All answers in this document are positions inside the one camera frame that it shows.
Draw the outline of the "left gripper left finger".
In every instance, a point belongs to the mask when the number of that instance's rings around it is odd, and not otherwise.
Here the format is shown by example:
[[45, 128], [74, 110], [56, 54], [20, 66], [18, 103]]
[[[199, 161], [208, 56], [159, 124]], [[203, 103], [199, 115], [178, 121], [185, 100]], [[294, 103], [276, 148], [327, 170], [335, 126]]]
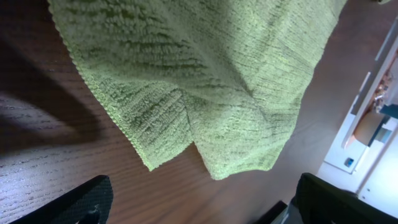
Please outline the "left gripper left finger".
[[113, 202], [107, 175], [98, 175], [11, 224], [106, 224]]

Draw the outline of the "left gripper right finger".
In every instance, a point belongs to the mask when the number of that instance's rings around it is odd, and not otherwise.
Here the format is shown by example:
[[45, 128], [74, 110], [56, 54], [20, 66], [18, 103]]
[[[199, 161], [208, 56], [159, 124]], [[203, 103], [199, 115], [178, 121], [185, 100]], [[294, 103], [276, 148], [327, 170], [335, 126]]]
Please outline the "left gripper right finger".
[[310, 173], [301, 175], [295, 203], [304, 224], [397, 224], [397, 218]]

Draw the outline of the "green microfiber cloth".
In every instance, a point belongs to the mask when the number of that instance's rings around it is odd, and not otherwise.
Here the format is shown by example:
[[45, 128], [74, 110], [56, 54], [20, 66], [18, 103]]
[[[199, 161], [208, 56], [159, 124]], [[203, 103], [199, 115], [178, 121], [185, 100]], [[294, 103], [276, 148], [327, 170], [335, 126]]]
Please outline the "green microfiber cloth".
[[51, 0], [78, 73], [149, 170], [196, 145], [215, 180], [270, 170], [344, 1]]

